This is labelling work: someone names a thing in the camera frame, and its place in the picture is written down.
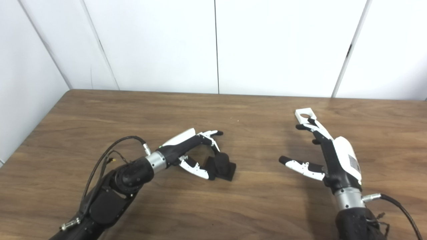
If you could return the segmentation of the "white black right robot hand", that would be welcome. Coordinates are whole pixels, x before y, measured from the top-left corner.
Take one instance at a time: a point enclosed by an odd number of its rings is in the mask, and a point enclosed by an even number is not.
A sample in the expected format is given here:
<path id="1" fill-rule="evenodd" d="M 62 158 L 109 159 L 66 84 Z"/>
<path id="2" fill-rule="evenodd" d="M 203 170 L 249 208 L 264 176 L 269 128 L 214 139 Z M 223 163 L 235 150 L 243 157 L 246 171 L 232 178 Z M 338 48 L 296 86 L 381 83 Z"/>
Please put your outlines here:
<path id="1" fill-rule="evenodd" d="M 315 145 L 320 145 L 325 165 L 308 161 L 299 161 L 286 156 L 279 157 L 284 166 L 311 179 L 323 181 L 332 193 L 352 187 L 362 190 L 362 174 L 349 141 L 340 136 L 333 138 L 327 129 L 317 120 L 308 118 L 308 123 L 297 124 L 296 129 L 311 132 Z"/>

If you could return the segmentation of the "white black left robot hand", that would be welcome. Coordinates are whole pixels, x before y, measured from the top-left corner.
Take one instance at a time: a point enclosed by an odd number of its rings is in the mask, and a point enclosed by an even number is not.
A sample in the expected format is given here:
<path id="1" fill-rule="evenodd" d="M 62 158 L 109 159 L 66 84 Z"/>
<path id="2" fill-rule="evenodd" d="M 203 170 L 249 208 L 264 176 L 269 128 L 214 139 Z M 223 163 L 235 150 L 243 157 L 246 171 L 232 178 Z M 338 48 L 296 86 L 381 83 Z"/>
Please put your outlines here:
<path id="1" fill-rule="evenodd" d="M 186 154 L 199 145 L 209 146 L 215 154 L 220 153 L 219 146 L 213 137 L 222 135 L 223 132 L 219 130 L 196 133 L 195 129 L 191 128 L 166 141 L 156 152 L 162 156 L 165 169 L 180 166 L 195 176 L 213 181 L 216 178 L 214 173 L 201 167 L 197 161 Z"/>

